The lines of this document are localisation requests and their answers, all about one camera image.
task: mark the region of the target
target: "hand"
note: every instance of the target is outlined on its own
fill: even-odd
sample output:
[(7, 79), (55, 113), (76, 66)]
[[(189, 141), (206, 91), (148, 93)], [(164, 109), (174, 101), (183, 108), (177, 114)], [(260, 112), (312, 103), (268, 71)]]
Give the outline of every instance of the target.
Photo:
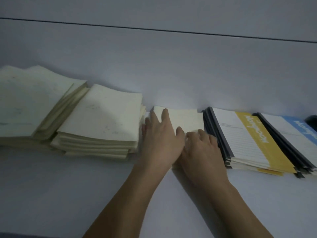
[(185, 148), (179, 162), (188, 178), (204, 191), (230, 184), (215, 136), (199, 129), (186, 134)]
[(154, 112), (150, 117), (151, 120), (146, 118), (142, 126), (143, 148), (139, 164), (164, 176), (184, 148), (185, 133), (178, 127), (174, 134), (167, 109), (162, 112), (161, 123)]

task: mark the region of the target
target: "white table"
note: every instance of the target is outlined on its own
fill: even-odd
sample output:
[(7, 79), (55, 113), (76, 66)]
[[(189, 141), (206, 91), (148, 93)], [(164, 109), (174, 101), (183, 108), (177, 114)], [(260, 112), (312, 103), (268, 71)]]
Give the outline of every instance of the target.
[[(81, 237), (125, 181), (132, 163), (0, 148), (0, 232)], [(317, 179), (228, 170), (231, 183), (274, 237), (317, 233)], [(188, 180), (169, 171), (140, 237), (222, 237), (221, 222)]]

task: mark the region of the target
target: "forearm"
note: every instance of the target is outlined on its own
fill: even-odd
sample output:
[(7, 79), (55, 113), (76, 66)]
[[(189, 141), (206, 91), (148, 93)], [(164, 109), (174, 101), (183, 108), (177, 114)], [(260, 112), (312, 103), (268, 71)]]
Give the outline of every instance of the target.
[(138, 237), (146, 208), (161, 179), (134, 166), (84, 237)]
[(272, 237), (229, 182), (209, 189), (207, 195), (232, 237)]

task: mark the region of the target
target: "left hand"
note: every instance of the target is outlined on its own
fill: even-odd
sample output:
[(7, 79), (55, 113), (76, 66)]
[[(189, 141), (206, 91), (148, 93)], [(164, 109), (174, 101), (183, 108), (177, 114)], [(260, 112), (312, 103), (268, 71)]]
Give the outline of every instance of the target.
[(180, 156), (185, 134), (181, 127), (174, 134), (167, 109), (162, 112), (161, 123), (154, 112), (150, 113), (150, 118), (142, 125), (143, 148), (138, 165), (164, 176)]

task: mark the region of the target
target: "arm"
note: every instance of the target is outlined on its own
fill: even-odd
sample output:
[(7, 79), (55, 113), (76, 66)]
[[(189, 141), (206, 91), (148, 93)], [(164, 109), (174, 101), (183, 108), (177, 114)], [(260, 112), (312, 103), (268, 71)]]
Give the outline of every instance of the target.
[(143, 149), (129, 177), (103, 209), (84, 237), (138, 237), (146, 208), (164, 175), (184, 148), (185, 134), (176, 135), (168, 111), (160, 123), (151, 113), (142, 126)]
[(272, 237), (229, 182), (217, 139), (199, 130), (187, 133), (179, 159), (187, 176), (204, 190), (232, 237)]

